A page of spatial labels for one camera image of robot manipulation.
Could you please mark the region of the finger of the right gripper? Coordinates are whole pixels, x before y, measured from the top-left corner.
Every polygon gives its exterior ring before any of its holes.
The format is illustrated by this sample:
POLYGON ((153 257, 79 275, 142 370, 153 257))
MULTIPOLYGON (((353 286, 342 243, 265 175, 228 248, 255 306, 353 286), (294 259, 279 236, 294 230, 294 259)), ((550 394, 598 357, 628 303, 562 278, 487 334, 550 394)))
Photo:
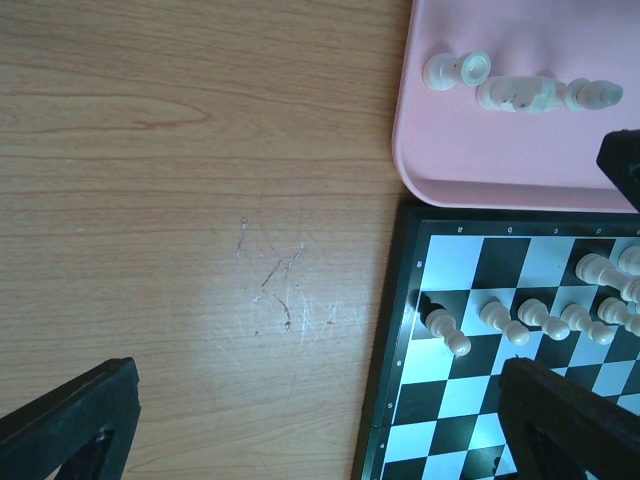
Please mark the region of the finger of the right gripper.
POLYGON ((596 164, 617 190, 640 210, 640 131, 621 130, 606 134, 596 164))

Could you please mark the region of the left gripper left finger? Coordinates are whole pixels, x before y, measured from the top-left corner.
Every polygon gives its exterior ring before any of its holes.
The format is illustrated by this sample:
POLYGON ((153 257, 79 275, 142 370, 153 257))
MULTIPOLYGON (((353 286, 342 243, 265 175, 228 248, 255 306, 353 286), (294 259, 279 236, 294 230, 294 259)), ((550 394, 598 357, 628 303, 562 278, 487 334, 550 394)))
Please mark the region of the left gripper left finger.
POLYGON ((109 359, 1 418, 1 477, 120 479, 140 413, 134 359, 109 359))

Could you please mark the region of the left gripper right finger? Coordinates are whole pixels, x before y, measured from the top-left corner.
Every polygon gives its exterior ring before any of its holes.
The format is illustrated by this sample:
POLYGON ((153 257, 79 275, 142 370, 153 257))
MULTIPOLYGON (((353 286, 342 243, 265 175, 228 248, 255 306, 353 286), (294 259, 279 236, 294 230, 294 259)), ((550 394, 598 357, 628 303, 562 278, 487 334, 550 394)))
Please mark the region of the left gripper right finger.
POLYGON ((498 417, 520 479, 637 479, 639 417, 528 358, 504 363, 498 417))

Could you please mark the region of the white bishop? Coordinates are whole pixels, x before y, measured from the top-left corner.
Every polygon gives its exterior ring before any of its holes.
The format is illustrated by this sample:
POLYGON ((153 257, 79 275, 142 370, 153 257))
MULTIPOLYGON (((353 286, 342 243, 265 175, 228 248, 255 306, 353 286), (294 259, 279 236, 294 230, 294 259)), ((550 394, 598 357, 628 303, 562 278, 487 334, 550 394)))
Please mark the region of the white bishop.
POLYGON ((571 111, 602 110, 616 106, 623 94, 624 90, 618 84, 579 78, 566 87, 563 102, 571 111))

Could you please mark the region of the white king piece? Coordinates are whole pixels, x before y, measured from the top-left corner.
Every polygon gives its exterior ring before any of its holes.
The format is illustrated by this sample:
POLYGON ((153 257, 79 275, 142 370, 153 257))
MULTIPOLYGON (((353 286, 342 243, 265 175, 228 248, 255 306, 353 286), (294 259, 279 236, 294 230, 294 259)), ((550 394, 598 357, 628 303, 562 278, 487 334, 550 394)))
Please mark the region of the white king piece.
POLYGON ((619 256, 618 267, 621 271, 632 275, 640 275, 640 247, 630 246, 619 256))

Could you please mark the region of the white knight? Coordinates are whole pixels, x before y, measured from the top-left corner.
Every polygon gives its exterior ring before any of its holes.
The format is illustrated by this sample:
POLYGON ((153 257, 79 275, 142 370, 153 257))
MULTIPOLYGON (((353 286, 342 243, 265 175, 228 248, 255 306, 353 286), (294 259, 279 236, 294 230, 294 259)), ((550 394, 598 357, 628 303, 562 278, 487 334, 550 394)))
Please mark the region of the white knight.
POLYGON ((563 106, 567 85, 545 76, 490 76, 476 89, 485 110, 539 115, 563 106))

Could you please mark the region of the white pawn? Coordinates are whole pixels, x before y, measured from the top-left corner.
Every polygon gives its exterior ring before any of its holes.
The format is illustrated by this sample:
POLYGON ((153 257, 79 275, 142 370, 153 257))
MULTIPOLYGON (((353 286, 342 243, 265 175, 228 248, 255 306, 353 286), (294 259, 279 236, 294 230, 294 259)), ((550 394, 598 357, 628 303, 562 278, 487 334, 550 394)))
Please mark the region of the white pawn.
POLYGON ((560 319, 567 323, 572 331, 584 332, 599 345, 609 345, 614 339, 614 330, 600 321, 593 321, 589 311, 581 305, 568 305, 562 311, 560 319))
POLYGON ((571 332, 566 322, 551 316, 546 305, 535 298, 524 301, 518 308, 517 316, 528 326, 540 327, 544 334, 555 341, 566 339, 571 332))
POLYGON ((479 312, 479 318, 486 326, 499 330, 514 345, 525 345, 530 339, 529 330, 513 320, 510 311, 499 301, 485 304, 479 312))
POLYGON ((600 303, 597 315, 607 323, 621 325, 633 335, 640 336, 639 315, 632 314, 621 300, 614 297, 606 298, 600 303))
POLYGON ((470 339, 457 327, 455 318, 444 308, 436 308, 425 318, 425 326, 434 337, 441 338, 454 356, 471 351, 470 339))

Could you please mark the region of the white queen piece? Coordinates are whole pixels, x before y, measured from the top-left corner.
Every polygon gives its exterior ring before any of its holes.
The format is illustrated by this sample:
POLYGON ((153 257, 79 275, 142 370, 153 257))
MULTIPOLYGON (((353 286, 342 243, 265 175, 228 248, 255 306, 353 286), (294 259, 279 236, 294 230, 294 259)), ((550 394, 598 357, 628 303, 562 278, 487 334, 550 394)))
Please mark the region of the white queen piece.
POLYGON ((587 284, 609 286, 618 290, 625 301, 639 302, 639 277, 618 271, 604 256, 596 253, 583 256, 576 265, 575 275, 587 284))

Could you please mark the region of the white rook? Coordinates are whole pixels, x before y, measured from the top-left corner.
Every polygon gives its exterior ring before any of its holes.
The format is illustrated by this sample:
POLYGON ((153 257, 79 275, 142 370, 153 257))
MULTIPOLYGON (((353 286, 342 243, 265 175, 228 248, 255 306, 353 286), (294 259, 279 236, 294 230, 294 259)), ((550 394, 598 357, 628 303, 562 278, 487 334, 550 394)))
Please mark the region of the white rook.
POLYGON ((434 91, 450 90, 456 85, 478 87, 488 78, 491 67, 491 59, 484 51, 461 56, 442 53, 426 62, 422 77, 425 85, 434 91))

